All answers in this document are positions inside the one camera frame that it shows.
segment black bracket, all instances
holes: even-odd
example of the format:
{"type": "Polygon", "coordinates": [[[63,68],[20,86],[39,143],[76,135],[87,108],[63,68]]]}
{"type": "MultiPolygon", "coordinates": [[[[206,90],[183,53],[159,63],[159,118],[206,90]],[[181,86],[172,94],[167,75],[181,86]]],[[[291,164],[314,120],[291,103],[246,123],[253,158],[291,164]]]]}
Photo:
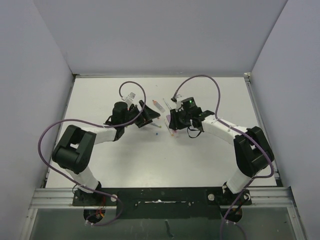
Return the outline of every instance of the black bracket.
{"type": "MultiPolygon", "coordinates": [[[[268,144],[266,136],[260,127],[248,128],[246,134],[252,137],[266,152],[268,157],[273,161],[274,153],[268,144]]],[[[243,135],[235,136],[234,151],[236,164],[240,171],[248,177],[255,176],[259,171],[265,169],[269,164],[262,152],[253,147],[253,143],[243,135]]]]}
{"type": "Polygon", "coordinates": [[[52,160],[61,168],[79,174],[89,164],[95,140],[95,133],[84,131],[75,125],[69,125],[53,150],[52,160]]]}
{"type": "MultiPolygon", "coordinates": [[[[141,108],[145,104],[144,101],[140,100],[139,104],[141,108]]],[[[118,124],[124,124],[129,122],[130,120],[134,119],[138,114],[140,110],[138,109],[137,105],[131,104],[130,106],[127,105],[126,102],[119,101],[114,104],[113,110],[112,110],[112,116],[105,121],[105,125],[118,125],[118,124]]],[[[138,128],[141,128],[149,123],[153,122],[153,119],[159,118],[160,114],[151,108],[149,108],[147,105],[144,106],[144,109],[140,116],[136,118],[134,121],[134,124],[138,126],[138,128]]],[[[121,136],[124,133],[124,128],[121,127],[121,136]]]]}

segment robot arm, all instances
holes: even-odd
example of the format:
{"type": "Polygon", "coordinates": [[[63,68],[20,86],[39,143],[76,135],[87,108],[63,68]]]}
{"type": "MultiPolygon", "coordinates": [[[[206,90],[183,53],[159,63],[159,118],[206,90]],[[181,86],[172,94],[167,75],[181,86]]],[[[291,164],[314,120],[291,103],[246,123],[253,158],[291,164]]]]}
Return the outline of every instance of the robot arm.
{"type": "MultiPolygon", "coordinates": [[[[229,190],[232,194],[239,193],[251,181],[252,177],[268,166],[263,154],[244,135],[222,124],[216,118],[214,112],[209,110],[202,111],[196,105],[193,97],[185,98],[178,95],[173,101],[176,102],[176,108],[170,111],[169,127],[171,129],[177,130],[193,126],[202,132],[213,134],[234,146],[238,169],[223,185],[224,192],[229,190]]],[[[247,128],[225,120],[224,122],[252,137],[266,152],[271,161],[274,160],[273,152],[261,128],[257,126],[247,128]]]]}
{"type": "MultiPolygon", "coordinates": [[[[74,180],[80,183],[78,187],[83,192],[93,193],[81,186],[86,186],[90,189],[97,189],[99,187],[98,180],[89,168],[89,161],[94,145],[114,142],[121,138],[125,132],[125,127],[110,126],[127,123],[139,114],[140,111],[137,105],[132,104],[134,97],[134,93],[130,93],[128,97],[122,98],[124,101],[114,104],[112,116],[104,123],[109,126],[108,128],[69,125],[54,148],[52,160],[65,169],[74,180]]],[[[139,104],[143,107],[144,102],[140,100],[139,104]]],[[[145,106],[141,115],[133,123],[138,128],[141,128],[152,123],[153,119],[158,117],[160,117],[159,113],[145,106]]]]}

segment test tube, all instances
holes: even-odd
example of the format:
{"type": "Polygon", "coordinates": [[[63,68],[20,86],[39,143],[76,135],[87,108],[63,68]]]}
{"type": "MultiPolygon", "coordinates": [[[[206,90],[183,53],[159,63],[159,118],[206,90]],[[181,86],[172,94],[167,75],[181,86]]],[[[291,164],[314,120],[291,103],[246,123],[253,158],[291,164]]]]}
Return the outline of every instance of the test tube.
{"type": "Polygon", "coordinates": [[[155,100],[152,100],[153,104],[157,109],[159,109],[162,113],[164,113],[166,110],[155,100]]]}
{"type": "Polygon", "coordinates": [[[166,126],[166,128],[168,129],[169,133],[171,136],[174,136],[174,131],[172,129],[169,128],[169,124],[168,124],[168,121],[166,119],[164,119],[164,124],[166,126]]]}
{"type": "Polygon", "coordinates": [[[154,122],[150,122],[150,125],[155,126],[157,128],[162,128],[162,126],[159,126],[159,125],[155,124],[154,122]]]}
{"type": "Polygon", "coordinates": [[[168,109],[172,110],[172,107],[167,103],[167,101],[164,98],[162,98],[162,99],[163,99],[165,105],[168,107],[168,109]]]}

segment glass panel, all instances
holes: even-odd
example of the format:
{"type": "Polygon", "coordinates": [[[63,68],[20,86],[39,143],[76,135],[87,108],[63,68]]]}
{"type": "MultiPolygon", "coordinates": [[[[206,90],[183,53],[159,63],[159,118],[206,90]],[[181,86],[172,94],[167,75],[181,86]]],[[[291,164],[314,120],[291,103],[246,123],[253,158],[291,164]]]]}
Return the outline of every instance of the glass panel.
{"type": "MultiPolygon", "coordinates": [[[[107,210],[105,220],[115,210],[107,210]]],[[[206,218],[121,219],[105,227],[85,226],[82,209],[39,209],[31,240],[218,240],[221,220],[206,218]]],[[[239,222],[249,240],[296,240],[286,208],[244,208],[239,222]]],[[[244,240],[234,225],[225,225],[224,240],[244,240]]]]}

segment small vial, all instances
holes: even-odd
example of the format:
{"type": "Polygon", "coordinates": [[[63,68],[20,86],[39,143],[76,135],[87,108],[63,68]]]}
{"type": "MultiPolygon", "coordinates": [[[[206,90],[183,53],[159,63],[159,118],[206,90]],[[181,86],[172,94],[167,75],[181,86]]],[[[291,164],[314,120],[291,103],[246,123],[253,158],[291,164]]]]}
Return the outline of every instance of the small vial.
{"type": "Polygon", "coordinates": [[[152,100],[153,104],[157,109],[159,109],[162,113],[164,113],[166,110],[155,100],[152,100]]]}
{"type": "Polygon", "coordinates": [[[128,108],[130,108],[131,104],[134,103],[134,99],[135,99],[136,94],[134,94],[133,92],[130,92],[130,94],[126,97],[122,97],[121,99],[128,105],[128,108]]]}

